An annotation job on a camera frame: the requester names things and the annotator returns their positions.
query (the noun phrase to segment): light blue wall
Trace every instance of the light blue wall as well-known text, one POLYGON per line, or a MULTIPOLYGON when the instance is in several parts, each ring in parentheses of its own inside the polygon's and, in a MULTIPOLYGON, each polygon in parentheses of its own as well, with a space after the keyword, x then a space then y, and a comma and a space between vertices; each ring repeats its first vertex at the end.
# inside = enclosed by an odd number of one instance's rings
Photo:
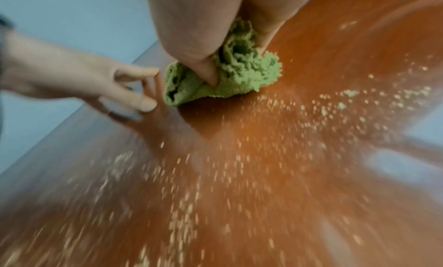
MULTIPOLYGON (((157 40, 146 0, 0 0, 0 13, 22 33, 128 63, 157 40)), ((2 94, 0 173, 81 105, 2 94)))

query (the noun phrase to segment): glossy tabletop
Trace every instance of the glossy tabletop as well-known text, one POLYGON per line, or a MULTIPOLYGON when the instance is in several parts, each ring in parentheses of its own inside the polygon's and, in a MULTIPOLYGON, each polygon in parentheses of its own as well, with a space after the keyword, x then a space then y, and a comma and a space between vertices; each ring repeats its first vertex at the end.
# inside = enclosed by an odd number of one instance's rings
POLYGON ((259 93, 82 107, 0 176, 0 266, 441 266, 442 3, 312 0, 259 93))

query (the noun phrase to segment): hand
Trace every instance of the hand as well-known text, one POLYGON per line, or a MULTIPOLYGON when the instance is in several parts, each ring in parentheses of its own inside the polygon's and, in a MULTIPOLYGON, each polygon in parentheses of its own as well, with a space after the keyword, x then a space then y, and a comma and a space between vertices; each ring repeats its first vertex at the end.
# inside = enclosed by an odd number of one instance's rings
POLYGON ((158 68, 137 67, 78 52, 5 29, 2 89, 34 98, 77 97, 88 103, 107 98, 149 112, 154 99, 123 86, 159 76, 158 68))
POLYGON ((174 58, 215 86, 211 55, 222 45, 240 14, 258 33, 265 49, 280 27, 308 0, 149 0, 159 40, 174 58))

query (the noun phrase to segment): green sponge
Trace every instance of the green sponge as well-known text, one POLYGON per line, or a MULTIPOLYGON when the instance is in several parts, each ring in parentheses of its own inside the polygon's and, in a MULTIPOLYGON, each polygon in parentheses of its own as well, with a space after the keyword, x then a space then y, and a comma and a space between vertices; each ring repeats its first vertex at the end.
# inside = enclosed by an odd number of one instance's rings
POLYGON ((165 72, 166 89, 163 99, 166 105, 179 106, 201 97, 232 97, 259 91, 281 76, 278 57, 266 52, 261 55, 255 48, 256 32, 252 24, 236 19, 223 45, 212 55, 220 74, 220 83, 212 88, 195 72, 176 62, 165 72))

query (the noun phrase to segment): wooden table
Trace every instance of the wooden table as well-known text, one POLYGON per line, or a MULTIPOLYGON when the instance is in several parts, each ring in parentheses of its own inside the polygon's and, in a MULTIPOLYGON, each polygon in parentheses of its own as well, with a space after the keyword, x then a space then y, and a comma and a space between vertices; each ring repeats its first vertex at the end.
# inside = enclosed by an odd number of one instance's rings
POLYGON ((312 0, 260 93, 82 107, 0 176, 0 265, 441 266, 442 2, 312 0))

